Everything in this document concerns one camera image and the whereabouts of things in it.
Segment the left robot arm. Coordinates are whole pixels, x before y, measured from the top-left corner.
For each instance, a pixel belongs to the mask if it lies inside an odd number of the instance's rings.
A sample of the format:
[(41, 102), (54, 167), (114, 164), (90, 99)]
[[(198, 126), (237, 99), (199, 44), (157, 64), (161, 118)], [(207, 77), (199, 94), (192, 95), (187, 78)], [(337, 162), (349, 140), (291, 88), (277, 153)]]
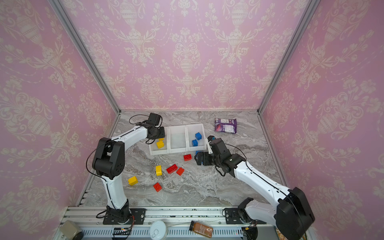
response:
[(136, 126), (112, 139), (99, 140), (92, 168), (103, 181), (107, 194), (106, 218), (114, 223), (126, 224), (132, 221), (129, 200), (124, 193), (122, 172), (125, 168), (125, 152), (136, 143), (147, 139), (157, 140), (165, 137), (164, 127), (147, 124)]

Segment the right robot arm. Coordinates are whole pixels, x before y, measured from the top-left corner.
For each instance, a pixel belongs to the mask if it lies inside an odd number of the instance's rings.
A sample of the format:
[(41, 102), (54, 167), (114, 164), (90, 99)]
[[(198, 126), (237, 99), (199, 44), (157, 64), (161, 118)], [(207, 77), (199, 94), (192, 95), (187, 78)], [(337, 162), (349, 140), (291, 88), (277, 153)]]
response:
[(221, 166), (226, 174), (246, 183), (270, 203), (268, 207), (256, 200), (245, 201), (239, 207), (247, 217), (277, 227), (288, 240), (299, 240), (305, 236), (315, 221), (315, 215), (301, 189), (289, 189), (272, 181), (239, 154), (228, 156)]

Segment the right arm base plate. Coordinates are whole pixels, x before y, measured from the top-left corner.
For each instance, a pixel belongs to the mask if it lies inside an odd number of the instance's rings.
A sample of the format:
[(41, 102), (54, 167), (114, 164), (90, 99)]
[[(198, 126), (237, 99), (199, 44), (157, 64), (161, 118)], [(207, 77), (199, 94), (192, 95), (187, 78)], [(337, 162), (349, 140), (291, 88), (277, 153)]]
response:
[(228, 225), (266, 225), (267, 223), (260, 220), (252, 220), (244, 209), (239, 208), (225, 208), (222, 212), (226, 218)]

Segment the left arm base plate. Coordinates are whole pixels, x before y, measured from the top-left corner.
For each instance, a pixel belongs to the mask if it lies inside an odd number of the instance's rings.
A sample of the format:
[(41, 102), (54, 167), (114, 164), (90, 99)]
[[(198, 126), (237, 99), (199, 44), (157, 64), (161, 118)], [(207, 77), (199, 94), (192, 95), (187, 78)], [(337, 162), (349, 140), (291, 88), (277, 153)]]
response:
[(146, 217), (145, 208), (131, 208), (123, 217), (118, 217), (116, 214), (107, 212), (103, 220), (104, 225), (143, 225)]

